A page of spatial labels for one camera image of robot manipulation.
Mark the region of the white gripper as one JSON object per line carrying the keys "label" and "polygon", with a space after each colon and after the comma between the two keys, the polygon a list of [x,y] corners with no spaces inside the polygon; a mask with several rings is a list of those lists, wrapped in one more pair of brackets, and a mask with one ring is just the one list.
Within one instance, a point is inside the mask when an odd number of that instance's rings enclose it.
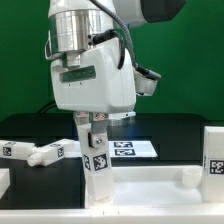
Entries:
{"label": "white gripper", "polygon": [[118,69],[119,40],[113,38],[81,54],[81,64],[63,68],[62,60],[51,63],[51,77],[59,109],[75,113],[77,126],[90,121],[89,140],[92,148],[106,145],[109,114],[134,109],[136,93],[133,68],[128,51]]}

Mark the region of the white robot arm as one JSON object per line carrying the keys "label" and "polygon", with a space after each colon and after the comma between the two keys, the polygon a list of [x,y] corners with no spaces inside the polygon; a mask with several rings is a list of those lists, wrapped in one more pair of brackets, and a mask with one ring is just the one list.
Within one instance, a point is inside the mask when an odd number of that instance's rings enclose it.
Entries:
{"label": "white robot arm", "polygon": [[135,59],[129,28],[170,21],[186,0],[50,0],[45,57],[57,106],[90,130],[79,141],[108,144],[111,114],[133,110],[138,94],[151,95],[161,75]]}

